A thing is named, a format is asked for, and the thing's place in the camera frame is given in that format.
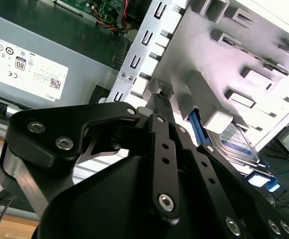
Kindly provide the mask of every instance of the white label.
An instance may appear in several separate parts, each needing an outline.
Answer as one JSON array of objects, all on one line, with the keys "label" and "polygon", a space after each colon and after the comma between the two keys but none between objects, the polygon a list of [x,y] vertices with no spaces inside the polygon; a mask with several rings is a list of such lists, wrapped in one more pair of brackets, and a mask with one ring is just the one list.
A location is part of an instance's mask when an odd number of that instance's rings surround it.
[{"label": "white label", "polygon": [[241,132],[230,123],[229,126],[220,134],[220,139],[229,142],[233,145],[239,146],[243,149],[251,150],[250,147],[245,143],[245,139]]},{"label": "white label", "polygon": [[55,101],[67,73],[67,67],[0,39],[0,82]]}]

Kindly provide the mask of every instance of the green motherboard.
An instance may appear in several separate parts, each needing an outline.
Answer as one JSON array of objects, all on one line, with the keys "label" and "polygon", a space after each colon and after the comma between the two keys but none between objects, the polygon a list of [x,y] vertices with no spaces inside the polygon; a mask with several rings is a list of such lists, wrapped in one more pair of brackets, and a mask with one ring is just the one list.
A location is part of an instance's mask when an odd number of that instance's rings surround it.
[{"label": "green motherboard", "polygon": [[96,17],[95,9],[102,19],[115,24],[121,22],[124,0],[61,0],[79,11]]}]

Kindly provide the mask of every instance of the wooden surface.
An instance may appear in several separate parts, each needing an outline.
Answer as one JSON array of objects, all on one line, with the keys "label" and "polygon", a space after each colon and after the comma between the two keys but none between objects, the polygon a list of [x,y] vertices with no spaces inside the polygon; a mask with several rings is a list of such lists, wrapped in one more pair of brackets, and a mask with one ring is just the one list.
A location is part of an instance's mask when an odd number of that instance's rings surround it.
[{"label": "wooden surface", "polygon": [[37,221],[5,215],[0,223],[0,239],[31,239]]}]

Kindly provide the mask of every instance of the red wire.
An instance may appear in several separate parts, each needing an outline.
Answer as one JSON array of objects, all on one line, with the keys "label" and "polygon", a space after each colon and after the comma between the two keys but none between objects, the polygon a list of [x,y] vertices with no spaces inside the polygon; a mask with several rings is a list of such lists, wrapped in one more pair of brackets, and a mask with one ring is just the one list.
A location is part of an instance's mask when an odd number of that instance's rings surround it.
[{"label": "red wire", "polygon": [[124,19],[127,18],[127,7],[128,7],[128,0],[125,0]]}]

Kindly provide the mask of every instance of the barcode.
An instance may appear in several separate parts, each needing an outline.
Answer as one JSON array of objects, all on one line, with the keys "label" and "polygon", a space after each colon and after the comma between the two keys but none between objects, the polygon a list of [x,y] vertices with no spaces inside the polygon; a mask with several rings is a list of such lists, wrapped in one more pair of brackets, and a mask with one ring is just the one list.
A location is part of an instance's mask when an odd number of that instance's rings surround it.
[{"label": "barcode", "polygon": [[61,84],[60,81],[51,78],[51,79],[50,79],[50,83],[49,83],[49,87],[59,90],[60,84]]}]

